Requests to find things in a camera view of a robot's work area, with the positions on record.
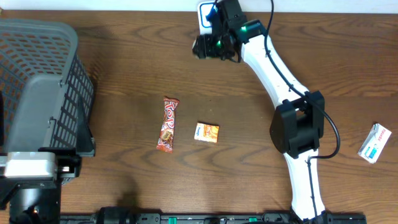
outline plastic basket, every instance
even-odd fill
[[[4,152],[75,147],[77,101],[88,117],[94,97],[77,46],[66,24],[0,19]]]

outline red wrapper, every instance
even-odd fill
[[[164,100],[164,120],[156,148],[165,152],[172,153],[173,139],[174,139],[175,109],[180,102],[176,99],[169,99],[166,97],[163,100]]]

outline white box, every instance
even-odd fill
[[[385,127],[380,124],[374,124],[358,155],[372,164],[375,163],[390,135],[391,132]]]

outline small box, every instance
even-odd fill
[[[390,135],[391,132],[385,127],[380,124],[374,124],[358,155],[372,164],[375,163]]]
[[[195,140],[217,143],[219,126],[197,123]]]

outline wood grain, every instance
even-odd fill
[[[248,17],[265,23],[269,15]],[[96,78],[90,125],[97,154],[64,186],[62,212],[115,205],[166,213],[289,209],[289,173],[269,137],[272,103],[244,63],[194,58],[196,13],[4,11],[2,18],[70,24]],[[398,16],[278,13],[271,37],[292,73],[322,91],[340,130],[340,153],[318,166],[325,206],[363,212],[369,224],[397,223]],[[181,101],[173,154],[155,149],[163,96]],[[193,140],[197,121],[220,125],[218,144]],[[368,164],[356,153],[375,122],[393,135],[378,162]],[[321,154],[334,146],[325,125]]]

